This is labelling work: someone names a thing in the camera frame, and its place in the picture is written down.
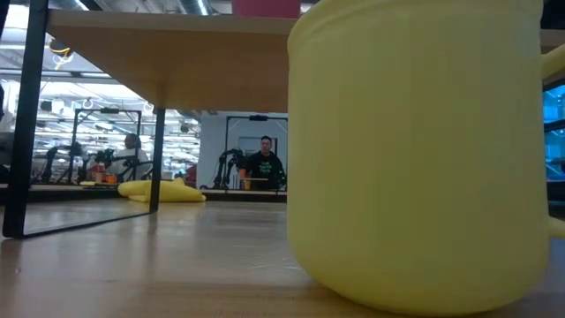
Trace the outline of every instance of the orange object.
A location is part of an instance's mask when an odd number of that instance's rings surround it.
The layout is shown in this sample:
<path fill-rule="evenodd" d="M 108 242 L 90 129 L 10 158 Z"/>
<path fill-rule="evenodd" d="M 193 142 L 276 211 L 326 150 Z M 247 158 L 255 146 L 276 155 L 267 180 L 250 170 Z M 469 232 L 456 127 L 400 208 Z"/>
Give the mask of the orange object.
<path fill-rule="evenodd" d="M 112 175 L 106 176 L 106 183 L 109 183 L 109 184 L 112 184 L 112 185 L 116 184 L 117 183 L 117 177 L 112 176 Z"/>

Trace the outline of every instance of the wooden table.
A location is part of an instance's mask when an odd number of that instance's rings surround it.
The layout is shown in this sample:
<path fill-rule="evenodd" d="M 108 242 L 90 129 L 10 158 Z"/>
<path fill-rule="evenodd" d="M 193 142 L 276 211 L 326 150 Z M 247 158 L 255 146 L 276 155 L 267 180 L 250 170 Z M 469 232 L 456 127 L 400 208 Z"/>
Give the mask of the wooden table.
<path fill-rule="evenodd" d="M 49 32 L 157 107 L 286 112 L 295 21 L 53 11 Z"/>
<path fill-rule="evenodd" d="M 293 260 L 286 205 L 161 205 L 159 214 L 0 245 L 3 318 L 399 318 L 316 284 Z M 565 241 L 522 301 L 481 318 L 565 317 Z"/>

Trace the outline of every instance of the person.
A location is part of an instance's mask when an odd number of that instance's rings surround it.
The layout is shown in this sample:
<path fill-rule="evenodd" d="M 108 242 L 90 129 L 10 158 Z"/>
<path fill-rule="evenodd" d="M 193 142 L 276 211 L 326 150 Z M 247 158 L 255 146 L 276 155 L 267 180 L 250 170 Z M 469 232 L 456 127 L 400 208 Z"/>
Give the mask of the person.
<path fill-rule="evenodd" d="M 134 157 L 135 156 L 135 148 L 138 149 L 138 165 L 136 166 L 136 170 L 135 170 L 135 178 L 131 178 L 130 176 L 133 173 L 133 167 L 131 167 L 125 174 L 124 174 L 124 182 L 125 181 L 133 181 L 133 180 L 141 180 L 141 177 L 143 177 L 144 174 L 146 174 L 149 169 L 151 169 L 152 164 L 151 163 L 147 163 L 149 161 L 149 158 L 147 157 L 147 154 L 145 153 L 145 151 L 143 151 L 141 149 L 141 140 L 139 139 L 139 136 L 136 135 L 135 133 L 128 133 L 125 136 L 125 140 L 124 140 L 124 144 L 125 144 L 125 149 L 118 151 L 117 154 L 114 154 L 114 157 Z M 128 169 L 128 167 L 124 166 L 125 160 L 117 160 L 114 161 L 107 169 L 107 172 L 109 174 L 114 174 L 114 175 L 119 175 L 121 173 L 123 173 L 126 169 Z"/>
<path fill-rule="evenodd" d="M 264 178 L 266 181 L 252 180 L 253 190 L 278 190 L 285 180 L 283 163 L 271 151 L 273 141 L 268 136 L 261 137 L 261 151 L 247 160 L 247 172 L 251 178 Z"/>

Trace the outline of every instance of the yellow mug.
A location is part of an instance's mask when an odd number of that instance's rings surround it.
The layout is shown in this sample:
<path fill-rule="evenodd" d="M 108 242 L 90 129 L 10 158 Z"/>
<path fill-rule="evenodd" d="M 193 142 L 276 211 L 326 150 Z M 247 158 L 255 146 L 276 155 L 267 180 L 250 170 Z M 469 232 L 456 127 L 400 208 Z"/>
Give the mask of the yellow mug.
<path fill-rule="evenodd" d="M 322 0 L 290 54 L 288 232 L 345 297 L 456 315 L 520 299 L 550 235 L 541 0 Z"/>

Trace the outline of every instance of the white wall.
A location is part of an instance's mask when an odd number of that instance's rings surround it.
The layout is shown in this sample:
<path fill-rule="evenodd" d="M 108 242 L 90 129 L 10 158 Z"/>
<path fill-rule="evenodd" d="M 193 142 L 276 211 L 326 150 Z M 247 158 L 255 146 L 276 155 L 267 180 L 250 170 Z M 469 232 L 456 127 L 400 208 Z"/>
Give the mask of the white wall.
<path fill-rule="evenodd" d="M 202 117 L 200 129 L 200 158 L 198 161 L 196 184 L 197 187 L 200 187 L 202 185 L 211 187 L 214 184 L 215 173 L 217 173 L 215 169 L 218 164 L 218 159 L 225 150 L 224 144 L 226 117 Z M 285 120 L 268 120 L 267 122 L 257 122 L 249 121 L 249 119 L 233 118 L 230 120 L 228 150 L 232 148 L 238 148 L 240 137 L 261 138 L 262 136 L 267 135 L 273 139 L 277 138 L 277 155 L 281 159 L 282 166 L 286 171 L 288 137 L 285 131 L 288 131 L 288 123 Z M 273 145 L 272 151 L 275 152 L 275 145 Z M 232 170 L 232 174 L 236 174 L 235 168 Z"/>

